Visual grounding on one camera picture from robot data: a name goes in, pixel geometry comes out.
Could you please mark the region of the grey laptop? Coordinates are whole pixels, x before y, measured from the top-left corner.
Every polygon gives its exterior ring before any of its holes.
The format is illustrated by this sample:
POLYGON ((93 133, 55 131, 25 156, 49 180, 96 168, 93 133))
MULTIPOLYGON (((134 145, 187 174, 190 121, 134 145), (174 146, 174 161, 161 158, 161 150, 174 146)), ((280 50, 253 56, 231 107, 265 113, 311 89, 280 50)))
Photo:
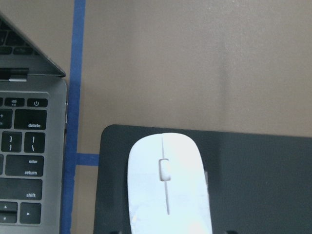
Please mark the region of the grey laptop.
POLYGON ((0 231, 58 234, 65 72, 0 17, 0 231))

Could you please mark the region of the black mouse pad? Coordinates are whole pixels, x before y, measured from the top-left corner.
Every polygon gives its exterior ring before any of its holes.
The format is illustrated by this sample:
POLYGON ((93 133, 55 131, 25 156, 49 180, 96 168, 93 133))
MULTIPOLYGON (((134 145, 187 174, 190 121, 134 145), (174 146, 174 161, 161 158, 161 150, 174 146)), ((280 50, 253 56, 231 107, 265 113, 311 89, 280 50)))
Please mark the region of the black mouse pad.
MULTIPOLYGON (((167 128, 110 125, 101 135, 94 233, 130 233, 127 161, 141 138, 167 128)), ((215 234, 309 234, 312 231, 312 140, 182 130, 198 146, 215 234)))

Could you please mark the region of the white computer mouse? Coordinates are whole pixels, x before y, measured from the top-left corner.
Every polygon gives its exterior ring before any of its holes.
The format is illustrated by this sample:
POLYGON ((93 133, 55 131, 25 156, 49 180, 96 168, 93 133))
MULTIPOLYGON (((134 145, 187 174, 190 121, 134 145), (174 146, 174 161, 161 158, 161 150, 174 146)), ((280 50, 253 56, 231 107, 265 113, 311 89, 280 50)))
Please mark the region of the white computer mouse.
POLYGON ((208 185, 199 149, 188 136, 146 136, 131 148, 127 187, 134 234, 210 234, 208 185))

